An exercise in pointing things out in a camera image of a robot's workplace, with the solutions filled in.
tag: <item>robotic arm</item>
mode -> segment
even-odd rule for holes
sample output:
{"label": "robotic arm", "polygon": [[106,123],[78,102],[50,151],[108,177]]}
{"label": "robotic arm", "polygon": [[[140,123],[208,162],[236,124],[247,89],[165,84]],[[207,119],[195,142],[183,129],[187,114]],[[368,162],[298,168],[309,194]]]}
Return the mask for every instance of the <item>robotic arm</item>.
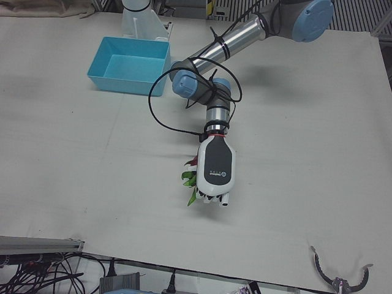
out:
{"label": "robotic arm", "polygon": [[191,164],[189,168],[196,169],[193,198],[204,198],[206,203],[219,201],[226,206],[235,181],[235,152],[225,137],[230,122],[230,101],[233,101],[230,83],[220,78],[206,83],[201,75],[256,40],[279,36],[312,42],[327,29],[333,11],[331,0],[275,0],[250,15],[241,26],[236,28],[235,23],[223,35],[214,34],[213,43],[172,65],[172,70],[179,69],[170,73],[173,91],[207,106],[205,136],[198,149],[197,166]]}

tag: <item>blue plastic bin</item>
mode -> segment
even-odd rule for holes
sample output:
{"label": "blue plastic bin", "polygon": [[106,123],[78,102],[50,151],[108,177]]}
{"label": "blue plastic bin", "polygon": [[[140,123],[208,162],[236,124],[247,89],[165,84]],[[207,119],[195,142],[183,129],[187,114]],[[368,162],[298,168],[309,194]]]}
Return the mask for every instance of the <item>blue plastic bin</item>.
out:
{"label": "blue plastic bin", "polygon": [[[148,95],[169,68],[169,42],[104,37],[87,75],[101,90]],[[166,77],[154,96],[162,95],[165,82]]]}
{"label": "blue plastic bin", "polygon": [[121,290],[105,292],[105,294],[156,294],[156,293],[140,291],[140,290],[132,290],[132,289],[121,289]]}

